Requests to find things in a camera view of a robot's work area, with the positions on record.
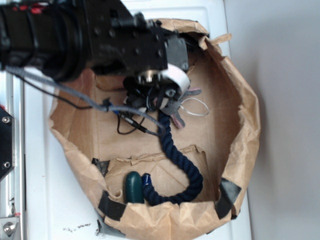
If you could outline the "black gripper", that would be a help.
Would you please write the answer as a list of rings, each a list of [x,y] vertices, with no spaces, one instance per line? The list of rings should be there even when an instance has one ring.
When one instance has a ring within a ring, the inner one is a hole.
[[[160,21],[131,15],[120,0],[86,0],[89,39],[86,63],[97,75],[133,77],[144,87],[163,87],[179,101],[190,87],[185,40]]]

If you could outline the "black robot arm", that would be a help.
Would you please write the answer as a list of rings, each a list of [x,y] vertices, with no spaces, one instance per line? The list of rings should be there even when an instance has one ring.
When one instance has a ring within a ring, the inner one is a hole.
[[[84,69],[133,78],[179,100],[190,86],[185,40],[119,0],[31,0],[0,7],[0,68],[70,94],[63,82]]]

